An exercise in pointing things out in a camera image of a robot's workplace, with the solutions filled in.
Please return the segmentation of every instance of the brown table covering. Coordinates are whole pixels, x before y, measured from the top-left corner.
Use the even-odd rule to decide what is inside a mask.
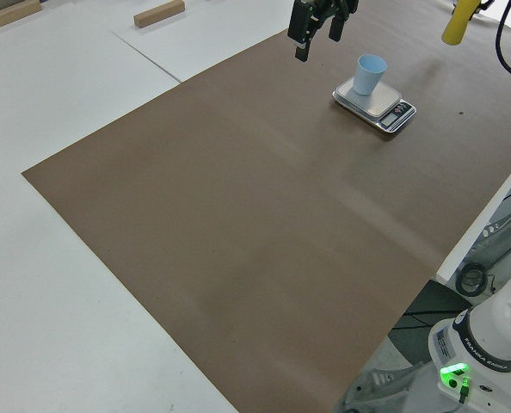
[[[511,171],[496,25],[446,46],[450,7],[361,1],[309,62],[278,34],[24,176],[241,413],[329,411]],[[331,97],[368,52],[418,108],[393,139]]]

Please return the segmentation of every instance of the green indicator light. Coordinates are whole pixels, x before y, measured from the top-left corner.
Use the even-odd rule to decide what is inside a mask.
[[[465,372],[467,369],[468,369],[467,364],[458,363],[458,364],[453,364],[452,366],[441,368],[440,373],[441,374],[450,374],[450,373],[459,372],[459,371]]]

